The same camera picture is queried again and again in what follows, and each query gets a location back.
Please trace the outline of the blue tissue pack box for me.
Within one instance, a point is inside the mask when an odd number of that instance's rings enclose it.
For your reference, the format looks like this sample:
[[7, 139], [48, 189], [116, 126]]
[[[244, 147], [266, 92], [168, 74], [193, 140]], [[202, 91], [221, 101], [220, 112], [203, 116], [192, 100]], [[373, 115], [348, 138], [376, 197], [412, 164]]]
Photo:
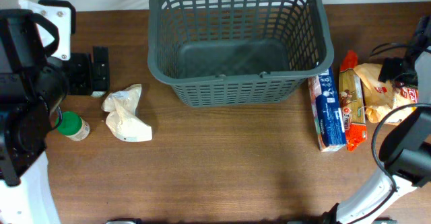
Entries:
[[308, 78], [308, 90], [320, 151], [339, 151], [347, 141], [332, 68]]

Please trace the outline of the green lid jar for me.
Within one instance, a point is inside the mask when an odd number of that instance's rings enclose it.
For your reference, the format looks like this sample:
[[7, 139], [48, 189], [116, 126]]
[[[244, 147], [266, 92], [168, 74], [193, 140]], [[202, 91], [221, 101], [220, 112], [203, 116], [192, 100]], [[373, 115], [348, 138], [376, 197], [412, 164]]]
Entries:
[[105, 94], [106, 94], [105, 91], [93, 91], [92, 94], [91, 94], [91, 97], [93, 97], [93, 98], [101, 98]]
[[62, 120], [57, 118], [56, 130], [72, 141], [82, 141], [90, 134], [90, 125], [74, 112], [62, 113]]

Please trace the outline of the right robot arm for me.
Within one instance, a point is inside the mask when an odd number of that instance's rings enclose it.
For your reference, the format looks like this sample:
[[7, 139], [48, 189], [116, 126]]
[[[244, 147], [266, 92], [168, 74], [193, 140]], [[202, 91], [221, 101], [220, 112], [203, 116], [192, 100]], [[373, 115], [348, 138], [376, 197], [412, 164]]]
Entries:
[[[402, 196], [430, 182], [430, 16], [420, 19], [403, 58], [386, 58], [377, 82], [387, 83], [390, 94], [403, 87], [418, 90], [418, 100], [394, 108], [378, 123], [371, 140], [377, 165], [372, 177], [349, 199], [323, 213], [320, 223], [373, 223]], [[392, 115], [411, 108], [385, 137], [379, 149], [376, 139]]]

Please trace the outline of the cream plastic bag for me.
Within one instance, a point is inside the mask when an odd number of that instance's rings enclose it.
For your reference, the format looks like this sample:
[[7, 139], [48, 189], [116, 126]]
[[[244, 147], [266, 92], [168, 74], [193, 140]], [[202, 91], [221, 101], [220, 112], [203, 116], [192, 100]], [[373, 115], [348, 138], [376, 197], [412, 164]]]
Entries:
[[138, 143], [151, 141], [152, 128], [136, 115], [142, 93], [142, 84], [110, 93], [102, 103], [102, 110], [108, 113], [105, 123], [119, 140]]

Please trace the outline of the yellow Nescafe bag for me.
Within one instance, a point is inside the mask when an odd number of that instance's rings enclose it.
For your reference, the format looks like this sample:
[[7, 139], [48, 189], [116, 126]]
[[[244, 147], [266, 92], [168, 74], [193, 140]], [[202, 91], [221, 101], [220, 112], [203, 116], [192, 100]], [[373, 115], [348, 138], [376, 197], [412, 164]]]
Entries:
[[379, 123], [392, 110], [418, 102], [418, 91], [390, 80], [378, 80], [382, 65], [364, 63], [354, 67], [364, 90], [365, 115], [371, 123]]

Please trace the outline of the grey plastic basket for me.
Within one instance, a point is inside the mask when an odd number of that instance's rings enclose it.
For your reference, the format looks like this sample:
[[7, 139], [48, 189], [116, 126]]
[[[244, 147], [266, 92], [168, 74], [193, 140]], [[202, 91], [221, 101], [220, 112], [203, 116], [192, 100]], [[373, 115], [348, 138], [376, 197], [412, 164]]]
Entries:
[[334, 59], [322, 0], [149, 0], [147, 64], [192, 107], [286, 100]]

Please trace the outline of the orange spaghetti packet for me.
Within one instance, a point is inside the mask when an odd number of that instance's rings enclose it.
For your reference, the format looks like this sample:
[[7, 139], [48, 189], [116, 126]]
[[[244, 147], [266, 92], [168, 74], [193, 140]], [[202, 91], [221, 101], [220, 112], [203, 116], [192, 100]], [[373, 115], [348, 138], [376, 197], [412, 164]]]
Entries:
[[348, 151], [354, 151], [367, 139], [364, 97], [360, 78], [354, 71], [356, 66], [358, 55], [349, 50], [339, 70], [339, 102]]

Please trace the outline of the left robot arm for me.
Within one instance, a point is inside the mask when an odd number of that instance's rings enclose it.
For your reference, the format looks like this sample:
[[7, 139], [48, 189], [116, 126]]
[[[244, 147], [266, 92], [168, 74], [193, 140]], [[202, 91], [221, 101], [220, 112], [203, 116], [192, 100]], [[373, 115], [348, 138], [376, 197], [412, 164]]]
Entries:
[[69, 95], [109, 90], [108, 49], [71, 51], [76, 10], [68, 1], [19, 0], [1, 11], [1, 222], [58, 223], [48, 181], [46, 136], [89, 131], [63, 112]]

